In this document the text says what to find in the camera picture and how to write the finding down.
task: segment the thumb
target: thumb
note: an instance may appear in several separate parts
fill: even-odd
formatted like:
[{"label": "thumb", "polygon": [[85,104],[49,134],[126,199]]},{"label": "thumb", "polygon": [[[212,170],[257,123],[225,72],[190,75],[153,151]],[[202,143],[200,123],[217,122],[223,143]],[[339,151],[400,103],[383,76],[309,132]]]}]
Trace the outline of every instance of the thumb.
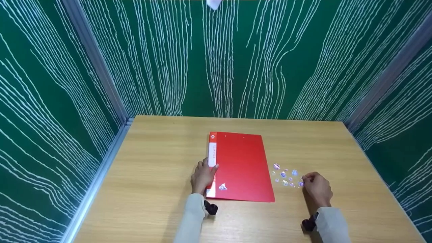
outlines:
[{"label": "thumb", "polygon": [[216,164],[215,166],[213,166],[213,168],[211,169],[210,173],[214,176],[216,174],[217,169],[219,168],[219,164]]},{"label": "thumb", "polygon": [[304,177],[302,177],[302,179],[303,179],[304,187],[308,188],[308,187],[312,186],[312,181],[310,178],[304,176]]}]

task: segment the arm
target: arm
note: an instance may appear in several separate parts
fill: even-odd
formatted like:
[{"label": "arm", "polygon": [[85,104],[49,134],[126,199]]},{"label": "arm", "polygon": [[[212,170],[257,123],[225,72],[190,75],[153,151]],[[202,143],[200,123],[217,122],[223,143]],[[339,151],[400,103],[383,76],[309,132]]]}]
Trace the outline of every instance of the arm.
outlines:
[{"label": "arm", "polygon": [[323,243],[350,243],[348,225],[338,208],[321,207],[315,220]]},{"label": "arm", "polygon": [[315,224],[323,243],[350,243],[348,225],[338,208],[332,208],[330,183],[318,172],[302,177],[304,187],[317,206]]},{"label": "arm", "polygon": [[184,206],[183,218],[178,226],[174,243],[197,243],[200,239],[201,224],[205,217],[204,197],[190,194]]},{"label": "arm", "polygon": [[207,158],[198,162],[195,172],[191,176],[192,194],[189,195],[184,206],[183,218],[175,234],[174,243],[198,243],[200,240],[201,224],[205,217],[204,191],[213,181],[219,167],[210,168]]}]

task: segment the light wood surface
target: light wood surface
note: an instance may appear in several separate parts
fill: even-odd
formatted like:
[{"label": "light wood surface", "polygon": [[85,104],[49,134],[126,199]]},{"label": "light wood surface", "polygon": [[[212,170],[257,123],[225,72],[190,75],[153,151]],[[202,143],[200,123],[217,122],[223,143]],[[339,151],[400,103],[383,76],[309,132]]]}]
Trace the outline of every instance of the light wood surface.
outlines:
[{"label": "light wood surface", "polygon": [[[172,242],[210,131],[262,135],[270,172],[274,163],[320,172],[353,242],[423,242],[340,122],[166,116],[135,118],[75,242]],[[219,211],[204,219],[201,242],[310,242],[302,190],[271,178],[275,203],[209,200]]]}]

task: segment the person's left hand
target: person's left hand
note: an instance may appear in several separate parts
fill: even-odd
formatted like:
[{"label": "person's left hand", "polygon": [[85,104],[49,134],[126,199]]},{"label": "person's left hand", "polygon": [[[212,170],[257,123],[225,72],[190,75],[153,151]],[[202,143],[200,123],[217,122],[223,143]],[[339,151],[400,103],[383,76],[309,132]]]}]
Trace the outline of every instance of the person's left hand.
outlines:
[{"label": "person's left hand", "polygon": [[192,193],[204,195],[206,187],[213,182],[213,177],[218,167],[219,164],[216,164],[216,166],[210,169],[207,158],[198,162],[195,172],[191,176]]}]

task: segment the white object at top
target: white object at top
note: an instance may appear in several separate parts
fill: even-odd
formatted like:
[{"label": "white object at top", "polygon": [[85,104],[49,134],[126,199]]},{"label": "white object at top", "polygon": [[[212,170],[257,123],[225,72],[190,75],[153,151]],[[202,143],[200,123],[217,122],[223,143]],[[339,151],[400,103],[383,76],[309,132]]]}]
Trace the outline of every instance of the white object at top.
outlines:
[{"label": "white object at top", "polygon": [[207,5],[213,10],[217,10],[221,2],[222,0],[206,0]]}]

